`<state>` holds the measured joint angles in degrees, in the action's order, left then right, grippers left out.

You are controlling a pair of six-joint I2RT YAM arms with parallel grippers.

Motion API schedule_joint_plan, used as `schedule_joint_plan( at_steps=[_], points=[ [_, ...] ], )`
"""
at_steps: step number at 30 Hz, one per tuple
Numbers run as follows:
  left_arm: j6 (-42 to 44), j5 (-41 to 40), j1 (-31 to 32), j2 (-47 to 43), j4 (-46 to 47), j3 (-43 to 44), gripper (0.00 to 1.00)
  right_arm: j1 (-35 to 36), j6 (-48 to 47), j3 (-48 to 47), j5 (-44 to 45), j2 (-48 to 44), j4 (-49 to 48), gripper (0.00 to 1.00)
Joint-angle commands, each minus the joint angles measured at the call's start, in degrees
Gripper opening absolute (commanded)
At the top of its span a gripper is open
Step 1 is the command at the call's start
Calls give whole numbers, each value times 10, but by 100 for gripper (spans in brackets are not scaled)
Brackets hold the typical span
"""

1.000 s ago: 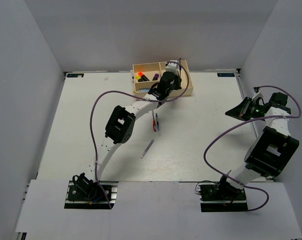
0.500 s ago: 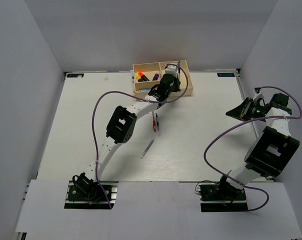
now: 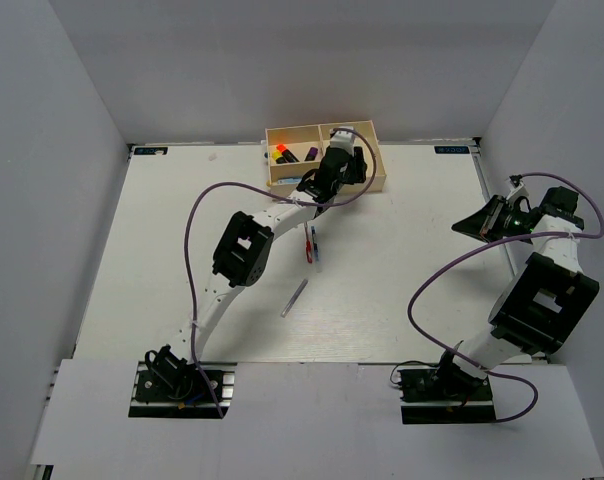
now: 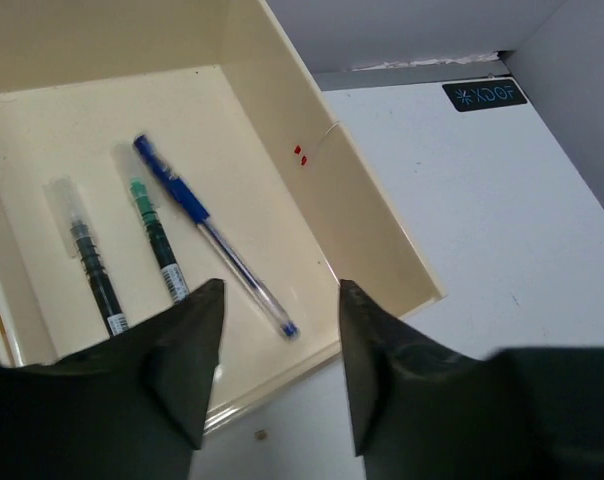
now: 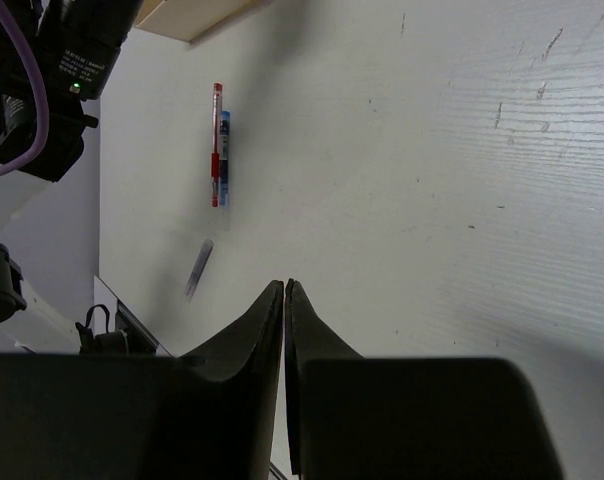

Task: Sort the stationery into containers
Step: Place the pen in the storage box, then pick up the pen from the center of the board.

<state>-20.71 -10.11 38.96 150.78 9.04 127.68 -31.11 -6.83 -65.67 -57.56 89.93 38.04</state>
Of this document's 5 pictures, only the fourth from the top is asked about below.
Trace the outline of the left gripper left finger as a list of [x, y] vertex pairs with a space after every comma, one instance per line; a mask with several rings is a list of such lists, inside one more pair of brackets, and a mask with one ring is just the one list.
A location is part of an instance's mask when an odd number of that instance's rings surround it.
[[225, 284], [52, 364], [0, 365], [0, 479], [185, 479], [202, 447]]

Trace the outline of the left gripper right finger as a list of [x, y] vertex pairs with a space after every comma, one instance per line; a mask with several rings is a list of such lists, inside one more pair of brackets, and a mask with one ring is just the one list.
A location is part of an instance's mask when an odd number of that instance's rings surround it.
[[604, 479], [604, 347], [476, 360], [339, 292], [354, 450], [370, 479]]

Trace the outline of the blue grip pen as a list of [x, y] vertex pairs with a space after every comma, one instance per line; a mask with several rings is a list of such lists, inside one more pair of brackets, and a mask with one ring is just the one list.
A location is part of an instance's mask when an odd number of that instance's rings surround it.
[[187, 183], [160, 157], [146, 135], [137, 136], [133, 140], [133, 148], [168, 197], [181, 208], [209, 241], [279, 334], [285, 339], [294, 339], [299, 334], [294, 321], [217, 228], [210, 213]]

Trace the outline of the green clear pen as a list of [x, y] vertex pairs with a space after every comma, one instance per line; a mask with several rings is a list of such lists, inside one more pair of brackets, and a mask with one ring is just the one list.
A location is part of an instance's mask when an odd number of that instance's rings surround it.
[[179, 303], [189, 295], [190, 290], [158, 215], [156, 195], [151, 190], [148, 174], [129, 144], [116, 144], [112, 155], [171, 300]]

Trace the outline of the black clear pen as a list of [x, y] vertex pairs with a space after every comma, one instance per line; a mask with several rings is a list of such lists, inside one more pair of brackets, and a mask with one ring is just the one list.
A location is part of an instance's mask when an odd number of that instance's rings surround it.
[[44, 187], [46, 200], [62, 240], [78, 258], [110, 337], [129, 329], [126, 315], [103, 262], [89, 215], [76, 184], [68, 177], [52, 179]]

